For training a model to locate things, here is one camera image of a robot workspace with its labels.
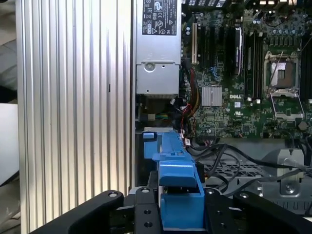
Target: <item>aluminum side panel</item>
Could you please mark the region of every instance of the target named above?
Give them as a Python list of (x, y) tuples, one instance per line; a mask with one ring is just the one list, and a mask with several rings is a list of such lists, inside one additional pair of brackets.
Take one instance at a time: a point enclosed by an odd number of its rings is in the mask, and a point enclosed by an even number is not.
[(131, 1), (16, 1), (21, 229), (127, 193)]

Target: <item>power supply label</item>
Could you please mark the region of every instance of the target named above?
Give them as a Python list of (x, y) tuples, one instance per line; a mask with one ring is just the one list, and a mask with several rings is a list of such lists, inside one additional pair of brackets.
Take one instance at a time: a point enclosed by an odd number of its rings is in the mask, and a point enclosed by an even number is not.
[(143, 0), (143, 35), (176, 35), (177, 0)]

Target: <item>black mounting arm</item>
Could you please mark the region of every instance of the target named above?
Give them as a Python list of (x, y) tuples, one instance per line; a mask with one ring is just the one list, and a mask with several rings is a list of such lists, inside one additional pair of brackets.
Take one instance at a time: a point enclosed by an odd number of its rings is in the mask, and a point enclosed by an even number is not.
[[(32, 234), (160, 234), (164, 230), (153, 189), (138, 188), (127, 202), (122, 193), (106, 191)], [(253, 193), (240, 192), (229, 199), (218, 190), (205, 189), (205, 230), (210, 234), (310, 234), (312, 223)]]

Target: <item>blue plastic bracket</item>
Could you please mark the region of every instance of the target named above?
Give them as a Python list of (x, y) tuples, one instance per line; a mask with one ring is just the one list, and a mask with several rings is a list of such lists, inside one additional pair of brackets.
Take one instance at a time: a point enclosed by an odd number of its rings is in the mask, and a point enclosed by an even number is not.
[(157, 137), (148, 133), (144, 138), (156, 139), (156, 142), (145, 141), (144, 152), (145, 158), (151, 158), (152, 155), (152, 159), (158, 163), (159, 186), (192, 188), (196, 191), (161, 195), (160, 212), (164, 228), (203, 228), (204, 190), (195, 162), (184, 149), (180, 135), (171, 131), (157, 133)]

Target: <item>cpu socket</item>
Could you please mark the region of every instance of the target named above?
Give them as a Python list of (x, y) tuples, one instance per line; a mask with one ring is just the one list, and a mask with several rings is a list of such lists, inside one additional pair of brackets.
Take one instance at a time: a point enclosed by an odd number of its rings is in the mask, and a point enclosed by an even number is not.
[[(264, 61), (263, 89), (267, 98), (270, 98), (276, 118), (295, 120), (303, 118), (304, 111), (298, 95), (299, 90), (299, 60), (297, 52), (291, 55), (284, 53), (273, 55), (268, 51)], [(294, 100), (300, 107), (300, 113), (281, 113), (275, 106), (275, 98), (285, 98), (285, 101)]]

